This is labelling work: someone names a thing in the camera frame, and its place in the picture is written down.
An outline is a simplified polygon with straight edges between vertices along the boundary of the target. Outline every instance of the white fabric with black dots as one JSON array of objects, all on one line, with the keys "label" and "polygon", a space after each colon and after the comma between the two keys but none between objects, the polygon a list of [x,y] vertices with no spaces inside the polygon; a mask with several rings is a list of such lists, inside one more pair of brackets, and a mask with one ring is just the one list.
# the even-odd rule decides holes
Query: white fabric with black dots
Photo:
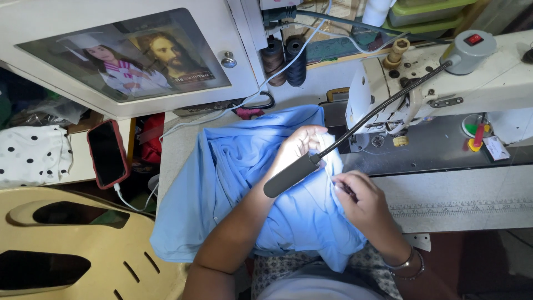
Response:
[{"label": "white fabric with black dots", "polygon": [[71,165],[67,131],[57,125],[0,131],[0,188],[56,183]]}]

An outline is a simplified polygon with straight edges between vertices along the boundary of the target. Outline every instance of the cabinet knob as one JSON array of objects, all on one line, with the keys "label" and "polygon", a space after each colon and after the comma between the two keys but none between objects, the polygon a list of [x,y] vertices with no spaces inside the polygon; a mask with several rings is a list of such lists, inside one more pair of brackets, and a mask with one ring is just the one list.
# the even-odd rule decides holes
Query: cabinet knob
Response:
[{"label": "cabinet knob", "polygon": [[237,61],[233,58],[232,52],[227,51],[226,53],[224,53],[224,56],[225,58],[220,61],[224,68],[231,69],[237,65]]}]

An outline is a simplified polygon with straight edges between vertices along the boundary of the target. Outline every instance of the silver bangle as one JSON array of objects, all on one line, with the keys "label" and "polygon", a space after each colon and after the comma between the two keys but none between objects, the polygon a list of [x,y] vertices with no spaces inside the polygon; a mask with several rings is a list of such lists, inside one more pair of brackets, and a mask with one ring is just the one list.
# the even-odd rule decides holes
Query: silver bangle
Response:
[{"label": "silver bangle", "polygon": [[414,257],[414,252],[415,250],[413,249],[413,247],[411,246],[411,254],[409,255],[409,258],[407,258],[407,261],[404,262],[403,264],[399,265],[399,266],[389,266],[387,265],[387,263],[385,263],[385,266],[387,268],[389,268],[389,270],[399,270],[399,269],[403,269],[407,266],[409,266],[411,264],[411,262],[413,261],[413,257]]},{"label": "silver bangle", "polygon": [[412,250],[411,251],[411,258],[413,257],[412,253],[413,252],[416,252],[418,254],[418,257],[420,257],[420,262],[421,262],[421,266],[420,266],[420,270],[418,271],[418,273],[416,273],[414,276],[412,277],[401,277],[401,276],[398,276],[396,274],[394,274],[392,271],[389,270],[389,272],[391,272],[391,275],[398,278],[398,279],[401,279],[401,280],[415,280],[417,279],[420,274],[422,274],[422,272],[424,272],[424,269],[425,269],[425,265],[424,265],[424,258],[422,258],[422,255],[420,254],[420,252],[416,251],[416,250]]}]

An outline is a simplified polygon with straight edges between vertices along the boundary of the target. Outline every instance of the cloth pile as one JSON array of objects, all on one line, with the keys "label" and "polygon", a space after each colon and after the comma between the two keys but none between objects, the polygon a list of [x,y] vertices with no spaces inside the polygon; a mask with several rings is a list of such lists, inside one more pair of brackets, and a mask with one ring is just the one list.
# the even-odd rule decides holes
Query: cloth pile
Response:
[{"label": "cloth pile", "polygon": [[[324,111],[305,105],[239,121],[198,134],[196,147],[162,199],[150,238],[155,253],[170,262],[192,262],[209,232],[266,173],[281,143],[303,125],[324,125]],[[322,135],[322,146],[334,137]],[[274,203],[253,253],[320,255],[337,272],[366,238],[344,215],[331,176],[342,172],[337,150],[326,165]]]},{"label": "cloth pile", "polygon": [[0,131],[0,188],[59,182],[71,164],[67,131],[58,125]]}]

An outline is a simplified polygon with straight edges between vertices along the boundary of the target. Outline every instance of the plastic chair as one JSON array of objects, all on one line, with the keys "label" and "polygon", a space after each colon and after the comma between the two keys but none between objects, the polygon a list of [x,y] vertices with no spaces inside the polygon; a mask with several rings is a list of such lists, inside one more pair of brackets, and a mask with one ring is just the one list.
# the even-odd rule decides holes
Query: plastic chair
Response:
[{"label": "plastic chair", "polygon": [[[122,215],[127,213],[129,218],[125,224],[104,225],[35,221],[34,213],[39,208],[62,201],[110,209]],[[154,221],[149,217],[45,187],[1,190],[0,212],[4,216],[0,220],[0,257],[17,252],[9,250],[18,250],[60,254],[78,260],[82,257],[90,262],[88,270],[72,284],[16,290],[0,288],[2,300],[176,300],[183,292],[188,264],[165,262],[154,254],[149,242]],[[4,274],[17,272],[17,268],[5,269],[1,270]]]}]

